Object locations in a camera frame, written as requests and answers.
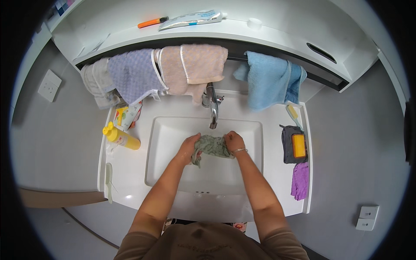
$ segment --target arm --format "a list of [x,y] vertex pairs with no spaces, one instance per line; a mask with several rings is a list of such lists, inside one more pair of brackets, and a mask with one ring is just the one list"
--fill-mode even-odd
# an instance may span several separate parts
[[163,223],[171,211],[182,171],[185,165],[191,162],[191,155],[194,153],[195,142],[199,140],[201,134],[185,139],[177,155],[166,167],[162,176],[147,194],[141,204],[129,233],[142,231],[159,238]]
[[[242,137],[234,131],[226,134],[224,139],[230,152],[239,148],[245,148]],[[263,241],[271,231],[289,227],[289,225],[279,200],[250,158],[250,155],[244,150],[237,151],[234,155],[241,168],[245,191],[253,209],[254,221],[260,241]]]

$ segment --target chrome faucet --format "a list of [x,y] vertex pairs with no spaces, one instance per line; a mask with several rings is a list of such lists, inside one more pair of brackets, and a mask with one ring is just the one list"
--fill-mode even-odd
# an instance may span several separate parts
[[202,105],[211,109],[211,124],[209,128],[215,129],[218,121],[218,105],[224,100],[224,96],[217,96],[215,94],[214,85],[212,82],[207,84],[207,87],[202,95]]

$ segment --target sink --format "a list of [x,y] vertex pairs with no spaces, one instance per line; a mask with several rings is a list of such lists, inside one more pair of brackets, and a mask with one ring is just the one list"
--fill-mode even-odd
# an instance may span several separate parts
[[[263,172],[263,130],[257,121],[219,119],[216,129],[209,129],[209,118],[159,116],[153,120],[146,163],[145,183],[153,186],[185,138],[201,135],[223,136],[231,130],[244,139],[248,153]],[[240,167],[236,159],[201,155],[201,168],[185,166],[179,191],[221,195],[246,194]]]

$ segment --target wall switch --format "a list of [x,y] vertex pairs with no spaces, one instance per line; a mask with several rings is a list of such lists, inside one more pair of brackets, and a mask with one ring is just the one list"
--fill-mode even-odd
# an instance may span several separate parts
[[378,211],[378,206],[362,206],[359,218],[376,220]]
[[374,219],[359,218],[355,229],[371,231],[374,228],[375,222],[376,221]]
[[37,91],[41,94],[44,98],[49,100],[49,102],[53,102],[55,98],[55,94],[58,91],[58,87],[61,84],[62,80],[52,72],[52,70],[48,70],[46,72],[45,77],[40,84],[39,90]]

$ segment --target bracelet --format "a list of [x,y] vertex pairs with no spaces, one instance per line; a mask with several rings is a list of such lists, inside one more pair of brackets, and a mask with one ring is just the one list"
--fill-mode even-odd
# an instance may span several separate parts
[[242,151],[242,150],[245,150],[246,152],[248,152],[248,150],[246,148],[239,148],[239,149],[236,149],[236,150],[232,151],[231,154],[234,156],[235,152]]

